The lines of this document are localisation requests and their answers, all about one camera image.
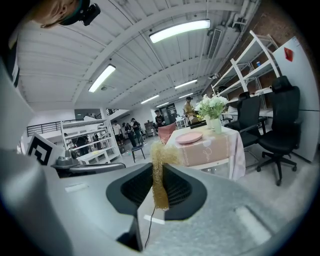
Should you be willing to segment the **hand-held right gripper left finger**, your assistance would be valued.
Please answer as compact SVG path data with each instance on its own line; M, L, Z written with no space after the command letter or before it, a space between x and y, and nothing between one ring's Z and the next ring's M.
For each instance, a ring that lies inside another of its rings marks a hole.
M106 197L114 209L125 215L137 215L153 185L153 164L146 163L111 182Z

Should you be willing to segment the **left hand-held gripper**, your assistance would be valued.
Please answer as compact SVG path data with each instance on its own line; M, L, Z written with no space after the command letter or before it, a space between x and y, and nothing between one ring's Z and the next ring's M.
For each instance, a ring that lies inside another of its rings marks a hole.
M60 178L69 178L75 174L100 174L125 169L124 163L87 164L71 168L71 172L65 168L65 164L58 164L58 160L66 159L66 150L61 146L34 133L31 137L26 154L35 158L42 166L54 168Z

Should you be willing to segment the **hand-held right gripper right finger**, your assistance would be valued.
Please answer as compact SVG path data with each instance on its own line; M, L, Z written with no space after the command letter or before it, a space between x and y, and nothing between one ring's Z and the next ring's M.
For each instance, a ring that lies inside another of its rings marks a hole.
M168 198L166 221L184 221L192 217L204 205L207 189L198 179L178 170L170 164L162 166L162 185Z

